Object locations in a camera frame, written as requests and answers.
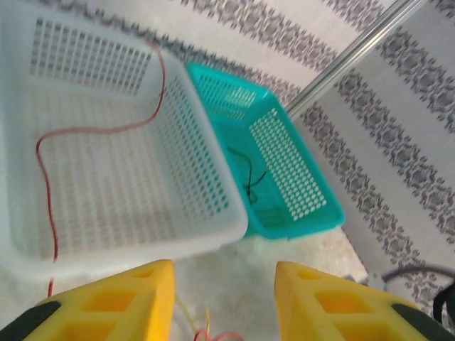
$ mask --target red wire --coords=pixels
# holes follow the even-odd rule
[[[91,127],[91,126],[80,126],[80,127],[73,127],[73,128],[66,128],[66,129],[56,129],[49,131],[48,133],[42,135],[42,137],[39,138],[38,142],[36,143],[36,158],[38,159],[38,163],[41,169],[41,172],[43,173],[44,176],[44,181],[45,181],[45,188],[48,196],[48,214],[49,214],[49,223],[50,223],[50,228],[52,230],[52,235],[53,235],[53,243],[54,243],[54,257],[53,261],[54,263],[57,261],[58,258],[58,235],[57,235],[57,229],[55,228],[55,220],[53,216],[53,208],[52,208],[52,192],[50,189],[50,180],[49,180],[49,175],[46,170],[46,166],[43,162],[43,159],[41,158],[41,144],[43,141],[50,137],[55,137],[55,136],[61,136],[61,135],[66,135],[66,134],[116,134],[116,133],[122,133],[124,131],[132,130],[135,128],[139,128],[141,126],[145,126],[151,121],[154,120],[156,115],[159,113],[159,110],[161,108],[161,105],[163,104],[163,99],[164,99],[164,87],[166,84],[166,68],[164,65],[164,58],[163,55],[161,54],[161,51],[159,50],[158,47],[155,45],[148,43],[158,54],[159,58],[159,63],[161,65],[161,72],[163,75],[162,83],[161,83],[161,93],[159,95],[159,101],[158,105],[156,106],[155,112],[145,121],[133,123],[133,124],[127,124],[125,126],[118,126],[115,128],[96,128],[96,127]],[[49,287],[48,287],[48,297],[52,296],[52,290],[53,290],[53,285],[54,285],[54,280],[53,278],[49,281]]]
[[[194,340],[193,341],[201,341],[199,340],[199,337],[205,337],[203,341],[222,341],[222,340],[234,340],[234,341],[245,341],[243,337],[240,335],[234,333],[234,332],[224,332],[221,335],[218,335],[214,339],[210,338],[210,335],[208,334],[207,330],[202,329],[199,330],[196,335],[194,335]]]

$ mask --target black wire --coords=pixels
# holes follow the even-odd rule
[[[417,265],[417,266],[405,266],[404,268],[398,268],[386,272],[382,275],[382,279],[385,283],[393,280],[394,278],[400,277],[411,272],[434,272],[439,275],[447,276],[455,279],[455,270],[446,268],[445,266],[439,265]]]
[[[259,183],[262,181],[262,179],[264,179],[264,177],[266,176],[267,174],[267,169],[264,170],[263,174],[259,177],[259,179],[257,179],[255,182],[252,182],[252,176],[253,176],[253,164],[250,160],[250,158],[248,157],[248,155],[242,153],[241,151],[238,151],[234,148],[231,148],[231,147],[228,147],[227,148],[231,153],[237,155],[237,156],[240,156],[241,158],[245,159],[248,164],[250,165],[250,169],[248,171],[248,183],[247,184],[243,184],[243,188],[245,189],[245,191],[247,192],[247,196],[248,196],[248,200],[250,201],[250,204],[255,204],[258,200],[258,197],[256,195],[255,192],[253,192],[252,188],[256,185],[259,185]]]
[[[409,274],[412,272],[434,272],[443,276],[447,276],[455,280],[455,271],[444,266],[439,265],[421,265],[421,266],[406,266],[404,268],[398,268],[391,270],[382,275],[382,279],[385,283],[397,278],[399,276]],[[449,299],[449,296],[455,292],[455,282],[450,286],[440,291],[433,299],[433,318],[442,323],[442,307],[444,303]]]

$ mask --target teal plastic basket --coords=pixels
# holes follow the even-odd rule
[[[188,64],[248,213],[247,236],[295,238],[341,226],[335,195],[278,99],[247,80]]]

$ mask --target yellow plastic part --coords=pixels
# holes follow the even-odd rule
[[[61,307],[25,341],[168,341],[175,295],[172,261],[155,261],[45,299]]]
[[[282,341],[424,341],[392,308],[414,304],[291,262],[279,262],[275,301]]]

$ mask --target plastic basket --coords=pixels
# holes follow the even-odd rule
[[[239,240],[247,214],[182,64],[163,51],[166,91],[150,124],[41,147],[52,184],[53,263],[37,140],[72,126],[143,121],[162,86],[142,40],[23,1],[0,3],[0,263],[28,279],[122,271]]]
[[[241,189],[247,235],[295,238],[344,223],[341,206],[271,92],[202,65],[187,70]]]

